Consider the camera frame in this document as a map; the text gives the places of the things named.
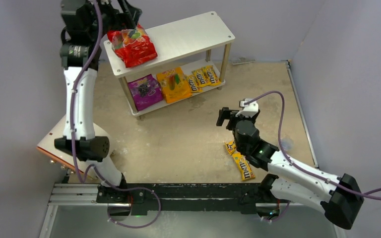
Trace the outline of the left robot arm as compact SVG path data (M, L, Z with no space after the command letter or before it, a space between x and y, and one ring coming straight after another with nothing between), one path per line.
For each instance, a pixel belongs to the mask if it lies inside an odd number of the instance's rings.
M102 37L111 30L136 27L141 9L126 0L115 9L109 0L63 0L64 28L60 57L66 85L66 121L55 148L83 161L93 169L103 186L126 190L122 172L110 158L110 141L97 136L93 123L93 95L101 55Z

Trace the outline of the red assorted gummy bag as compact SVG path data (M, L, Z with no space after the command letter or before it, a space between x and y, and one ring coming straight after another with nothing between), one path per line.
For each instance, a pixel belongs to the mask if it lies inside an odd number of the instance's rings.
M158 57L153 42L140 24L134 29L109 31L107 36L112 50L126 68L142 65Z

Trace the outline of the orange mango gummy bag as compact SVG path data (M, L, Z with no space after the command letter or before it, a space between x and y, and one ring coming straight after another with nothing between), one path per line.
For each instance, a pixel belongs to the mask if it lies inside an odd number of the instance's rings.
M156 74L166 103L174 103L192 96L191 87L180 67Z

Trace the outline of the purple grape gummy bag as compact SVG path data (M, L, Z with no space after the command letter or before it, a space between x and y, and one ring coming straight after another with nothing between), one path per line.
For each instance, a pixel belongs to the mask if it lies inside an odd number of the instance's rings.
M138 111L163 100L161 86L152 74L129 82L128 88Z

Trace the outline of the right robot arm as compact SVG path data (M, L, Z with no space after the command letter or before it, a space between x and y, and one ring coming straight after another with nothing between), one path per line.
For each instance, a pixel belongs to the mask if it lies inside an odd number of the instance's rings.
M238 110L219 110L217 126L228 120L237 152L255 168L267 171L261 188L280 200L290 200L311 207L334 225L350 230L364 203L356 179L343 174L329 174L293 158L283 150L261 139L254 123L259 113L244 116Z

